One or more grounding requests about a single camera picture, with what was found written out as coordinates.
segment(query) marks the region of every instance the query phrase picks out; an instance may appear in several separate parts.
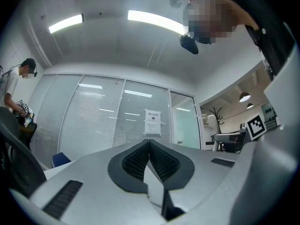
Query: white ceiling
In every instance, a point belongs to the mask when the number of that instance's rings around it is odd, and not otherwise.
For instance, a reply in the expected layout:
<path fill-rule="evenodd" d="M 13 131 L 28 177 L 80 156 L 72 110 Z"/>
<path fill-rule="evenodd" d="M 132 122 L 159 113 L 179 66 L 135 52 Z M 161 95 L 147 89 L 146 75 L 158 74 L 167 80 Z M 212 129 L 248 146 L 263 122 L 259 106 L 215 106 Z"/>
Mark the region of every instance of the white ceiling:
<path fill-rule="evenodd" d="M 219 115 L 223 116 L 223 119 L 244 112 L 247 110 L 248 103 L 252 103 L 256 106 L 267 101 L 263 91 L 270 82 L 269 75 L 261 62 L 258 65 L 258 69 L 254 73 L 247 74 L 238 85 L 231 87 L 224 94 L 202 105 L 201 112 L 202 114 L 210 115 L 212 113 L 209 110 L 213 110 L 213 107 L 215 107 L 217 111 L 222 108 Z M 250 99 L 244 103 L 239 102 L 242 92 L 248 92 L 251 95 Z"/>
<path fill-rule="evenodd" d="M 127 20 L 128 10 L 140 10 L 181 21 L 188 0 L 174 9 L 170 0 L 26 0 L 39 47 L 51 66 L 69 60 L 119 63 L 154 69 L 192 82 L 203 69 L 214 69 L 236 55 L 248 40 L 241 29 L 217 44 L 198 44 L 199 54 L 183 49 L 173 31 Z M 84 22 L 53 34 L 48 27 L 82 13 Z"/>

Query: qr code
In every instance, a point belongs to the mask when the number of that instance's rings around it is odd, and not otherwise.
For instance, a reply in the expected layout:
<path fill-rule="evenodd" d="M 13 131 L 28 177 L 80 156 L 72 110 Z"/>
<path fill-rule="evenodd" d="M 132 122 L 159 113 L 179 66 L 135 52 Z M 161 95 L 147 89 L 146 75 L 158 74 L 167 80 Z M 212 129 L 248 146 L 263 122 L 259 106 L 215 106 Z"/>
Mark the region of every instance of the qr code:
<path fill-rule="evenodd" d="M 256 137 L 265 131 L 263 121 L 259 115 L 248 122 L 248 127 L 252 137 Z"/>

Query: black chair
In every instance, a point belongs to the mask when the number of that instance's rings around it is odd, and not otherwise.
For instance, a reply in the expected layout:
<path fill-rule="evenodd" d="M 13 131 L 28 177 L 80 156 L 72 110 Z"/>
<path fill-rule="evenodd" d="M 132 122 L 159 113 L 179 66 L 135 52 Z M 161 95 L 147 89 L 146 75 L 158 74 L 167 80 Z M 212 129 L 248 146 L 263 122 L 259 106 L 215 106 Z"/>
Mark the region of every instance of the black chair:
<path fill-rule="evenodd" d="M 0 149 L 9 186 L 29 197 L 43 182 L 45 174 L 30 150 L 18 139 L 19 124 L 5 107 L 0 107 Z"/>

